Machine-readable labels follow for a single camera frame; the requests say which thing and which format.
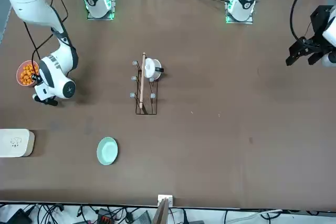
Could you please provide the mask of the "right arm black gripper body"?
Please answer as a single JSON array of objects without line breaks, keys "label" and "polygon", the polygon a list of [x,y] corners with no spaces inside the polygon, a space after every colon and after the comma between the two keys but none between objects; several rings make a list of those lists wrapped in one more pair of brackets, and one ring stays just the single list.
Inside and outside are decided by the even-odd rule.
[{"label": "right arm black gripper body", "polygon": [[43,103],[45,105],[57,106],[58,101],[55,100],[55,97],[47,98],[45,100],[41,100],[37,94],[33,94],[33,100],[39,103]]}]

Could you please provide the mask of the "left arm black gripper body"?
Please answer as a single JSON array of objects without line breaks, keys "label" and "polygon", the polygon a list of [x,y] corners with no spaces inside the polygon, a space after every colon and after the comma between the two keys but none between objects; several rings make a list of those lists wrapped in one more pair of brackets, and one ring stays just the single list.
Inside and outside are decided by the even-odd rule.
[{"label": "left arm black gripper body", "polygon": [[307,39],[306,36],[302,37],[306,47],[310,46],[310,50],[323,51],[329,47],[329,43],[324,39],[322,34],[327,27],[332,11],[332,5],[319,5],[310,15],[313,36],[309,39]]}]

